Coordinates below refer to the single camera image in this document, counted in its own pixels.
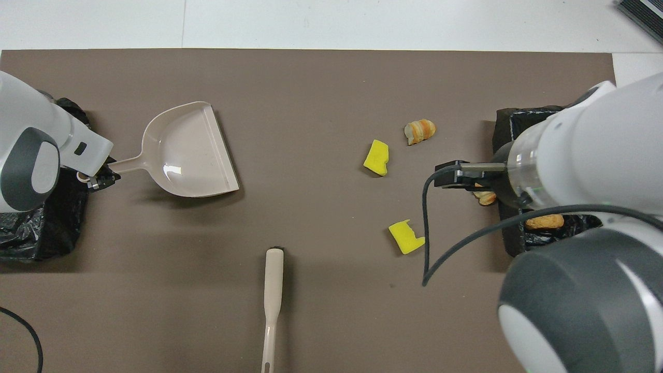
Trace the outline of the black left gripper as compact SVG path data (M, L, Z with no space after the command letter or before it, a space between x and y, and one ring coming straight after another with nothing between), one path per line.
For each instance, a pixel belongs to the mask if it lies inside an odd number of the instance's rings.
M94 176L89 176L87 181L87 190L89 193L109 188L121 179L121 175L114 172L109 165L103 165Z

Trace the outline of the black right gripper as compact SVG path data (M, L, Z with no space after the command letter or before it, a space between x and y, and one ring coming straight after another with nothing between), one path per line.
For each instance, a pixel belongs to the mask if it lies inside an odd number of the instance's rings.
M450 161L436 165L434 172L437 173L446 167L454 167L454 169L435 177L434 186L436 188L459 189L462 187L463 180L466 182L467 191L494 191L491 181L500 176L500 162Z

